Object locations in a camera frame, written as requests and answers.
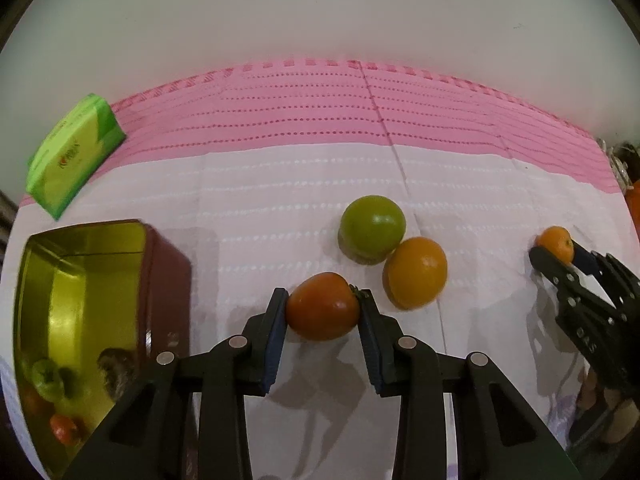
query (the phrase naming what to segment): silver rivet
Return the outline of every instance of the silver rivet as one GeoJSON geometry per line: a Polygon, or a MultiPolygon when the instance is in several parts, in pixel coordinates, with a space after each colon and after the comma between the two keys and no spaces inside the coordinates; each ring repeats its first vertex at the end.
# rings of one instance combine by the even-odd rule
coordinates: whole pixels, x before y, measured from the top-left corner
{"type": "Polygon", "coordinates": [[[174,362],[174,353],[173,352],[160,352],[156,356],[156,363],[159,365],[167,365],[169,363],[174,362]]]}
{"type": "Polygon", "coordinates": [[[415,348],[417,342],[415,339],[408,335],[403,335],[400,339],[398,339],[398,346],[400,348],[405,348],[406,350],[411,350],[411,348],[415,348]]]}
{"type": "Polygon", "coordinates": [[[229,340],[229,346],[231,346],[231,348],[242,348],[247,343],[248,341],[243,335],[235,335],[229,340]]]}
{"type": "Polygon", "coordinates": [[[476,366],[486,366],[489,362],[489,358],[482,352],[473,352],[471,354],[471,362],[476,366]]]}

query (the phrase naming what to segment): pink tablecloth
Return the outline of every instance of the pink tablecloth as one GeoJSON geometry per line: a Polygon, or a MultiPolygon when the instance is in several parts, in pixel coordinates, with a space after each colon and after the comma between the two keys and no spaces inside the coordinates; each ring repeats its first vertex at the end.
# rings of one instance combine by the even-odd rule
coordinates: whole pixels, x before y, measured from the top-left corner
{"type": "MultiPolygon", "coordinates": [[[[371,288],[383,312],[437,351],[486,352],[564,442],[582,361],[556,327],[552,294],[532,279],[526,250],[560,224],[640,268],[622,194],[586,132],[469,81],[317,59],[190,77],[114,110],[129,137],[61,221],[28,201],[20,208],[4,308],[29,235],[141,218],[193,263],[193,352],[239,332],[274,287],[334,270],[371,288]],[[340,215],[366,194],[395,200],[406,236],[434,238],[446,251],[449,281],[432,305],[398,312],[381,266],[340,253],[340,215]]],[[[12,380],[3,375],[7,387],[12,380]]],[[[287,336],[271,395],[246,406],[256,478],[389,478],[398,402],[373,393],[355,333],[325,344],[287,336]]],[[[23,424],[15,409],[12,421],[23,424]]],[[[452,434],[450,417],[449,425],[452,434]]]]}

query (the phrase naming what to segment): green tissue package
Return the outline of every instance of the green tissue package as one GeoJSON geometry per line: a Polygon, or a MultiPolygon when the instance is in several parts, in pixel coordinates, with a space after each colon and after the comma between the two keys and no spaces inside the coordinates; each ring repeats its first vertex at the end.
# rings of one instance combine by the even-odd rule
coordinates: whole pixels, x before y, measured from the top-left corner
{"type": "Polygon", "coordinates": [[[89,94],[56,124],[31,157],[27,193],[58,220],[125,138],[107,101],[89,94]]]}

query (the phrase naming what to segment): white wall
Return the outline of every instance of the white wall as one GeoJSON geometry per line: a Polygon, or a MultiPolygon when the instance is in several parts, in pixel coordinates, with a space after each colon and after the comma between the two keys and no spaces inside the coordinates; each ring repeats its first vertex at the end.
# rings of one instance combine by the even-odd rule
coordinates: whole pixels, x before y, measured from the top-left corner
{"type": "Polygon", "coordinates": [[[35,0],[0,53],[0,189],[88,92],[289,54],[400,62],[637,138],[640,47],[609,0],[35,0]]]}

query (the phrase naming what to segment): green tomato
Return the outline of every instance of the green tomato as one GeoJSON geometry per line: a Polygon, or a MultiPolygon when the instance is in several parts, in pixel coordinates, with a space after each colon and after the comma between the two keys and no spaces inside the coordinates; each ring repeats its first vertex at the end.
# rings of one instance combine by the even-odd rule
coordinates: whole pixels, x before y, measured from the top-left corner
{"type": "Polygon", "coordinates": [[[57,402],[65,392],[58,366],[51,359],[40,359],[31,367],[31,383],[44,400],[57,402]]]}
{"type": "Polygon", "coordinates": [[[376,264],[398,247],[405,229],[404,214],[395,202],[384,196],[363,196],[342,214],[338,244],[350,259],[376,264]]]}

